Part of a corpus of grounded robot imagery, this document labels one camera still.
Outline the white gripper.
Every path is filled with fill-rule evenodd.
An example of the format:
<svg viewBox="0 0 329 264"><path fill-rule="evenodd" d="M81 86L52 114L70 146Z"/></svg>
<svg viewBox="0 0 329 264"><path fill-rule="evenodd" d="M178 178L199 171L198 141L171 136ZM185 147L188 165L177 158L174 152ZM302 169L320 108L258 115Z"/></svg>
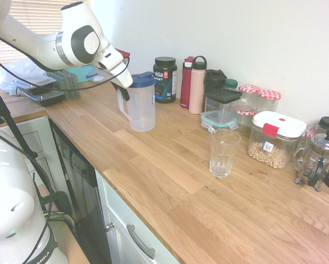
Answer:
<svg viewBox="0 0 329 264"><path fill-rule="evenodd" d="M121 62L111 70L102 69L102 76L111 81L114 89L121 93L125 101L130 99L127 88L132 85L133 79L125 62Z"/></svg>

